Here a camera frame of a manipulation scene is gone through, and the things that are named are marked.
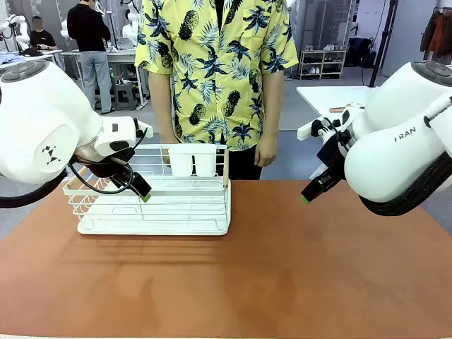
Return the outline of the person's left hand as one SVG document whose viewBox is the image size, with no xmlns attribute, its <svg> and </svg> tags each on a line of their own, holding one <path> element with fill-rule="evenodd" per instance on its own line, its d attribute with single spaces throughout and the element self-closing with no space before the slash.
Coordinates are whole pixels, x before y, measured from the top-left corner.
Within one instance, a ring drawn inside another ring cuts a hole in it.
<svg viewBox="0 0 452 339">
<path fill-rule="evenodd" d="M 275 160 L 278 149 L 276 135 L 262 136 L 256 145 L 254 164 L 259 167 L 267 167 Z"/>
</svg>

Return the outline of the person's right hand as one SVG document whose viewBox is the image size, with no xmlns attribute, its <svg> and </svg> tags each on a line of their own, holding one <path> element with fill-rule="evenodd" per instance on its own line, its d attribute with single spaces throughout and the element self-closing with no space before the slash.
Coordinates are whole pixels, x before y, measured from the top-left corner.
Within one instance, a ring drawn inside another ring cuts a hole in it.
<svg viewBox="0 0 452 339">
<path fill-rule="evenodd" d="M 160 136 L 162 161 L 166 165 L 170 165 L 169 149 L 170 145 L 179 144 L 176 136 Z"/>
</svg>

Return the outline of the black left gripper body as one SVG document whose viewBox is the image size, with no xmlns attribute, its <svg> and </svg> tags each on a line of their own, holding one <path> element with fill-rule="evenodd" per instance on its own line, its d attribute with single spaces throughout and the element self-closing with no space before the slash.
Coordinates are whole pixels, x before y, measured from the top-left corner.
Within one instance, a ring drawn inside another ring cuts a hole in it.
<svg viewBox="0 0 452 339">
<path fill-rule="evenodd" d="M 99 178 L 110 178 L 115 184 L 128 184 L 133 174 L 129 160 L 135 155 L 133 148 L 115 153 L 90 165 L 90 171 Z"/>
</svg>

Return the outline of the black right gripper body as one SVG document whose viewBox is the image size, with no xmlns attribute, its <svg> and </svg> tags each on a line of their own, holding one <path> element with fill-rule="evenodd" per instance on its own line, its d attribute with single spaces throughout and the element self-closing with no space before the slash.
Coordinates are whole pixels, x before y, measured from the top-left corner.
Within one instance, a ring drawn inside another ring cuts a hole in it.
<svg viewBox="0 0 452 339">
<path fill-rule="evenodd" d="M 335 132 L 324 142 L 317 158 L 322 162 L 311 176 L 311 179 L 320 181 L 322 184 L 336 184 L 345 180 L 345 157 L 350 148 L 350 133 L 347 131 Z"/>
</svg>

